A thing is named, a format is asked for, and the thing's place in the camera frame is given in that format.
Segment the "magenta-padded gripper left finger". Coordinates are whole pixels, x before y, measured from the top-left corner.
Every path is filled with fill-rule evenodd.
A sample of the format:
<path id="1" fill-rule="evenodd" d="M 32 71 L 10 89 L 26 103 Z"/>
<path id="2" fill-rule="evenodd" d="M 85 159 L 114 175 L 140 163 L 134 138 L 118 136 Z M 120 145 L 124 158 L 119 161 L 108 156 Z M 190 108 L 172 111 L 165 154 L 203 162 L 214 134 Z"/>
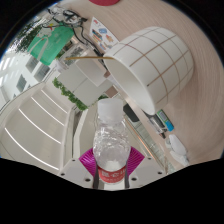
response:
<path id="1" fill-rule="evenodd" d="M 59 176 L 84 188 L 97 189 L 99 175 L 93 149 L 79 158 L 72 158 L 60 171 Z"/>

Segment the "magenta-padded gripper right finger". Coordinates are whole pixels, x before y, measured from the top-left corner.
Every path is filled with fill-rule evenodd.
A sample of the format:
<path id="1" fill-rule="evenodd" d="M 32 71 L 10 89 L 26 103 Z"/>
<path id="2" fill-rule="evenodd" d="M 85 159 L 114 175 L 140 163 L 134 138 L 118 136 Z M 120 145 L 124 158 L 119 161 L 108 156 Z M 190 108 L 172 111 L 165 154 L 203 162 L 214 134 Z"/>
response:
<path id="1" fill-rule="evenodd" d="M 131 148 L 126 163 L 124 186 L 126 189 L 143 187 L 165 176 L 165 171 L 152 157 L 145 157 Z"/>

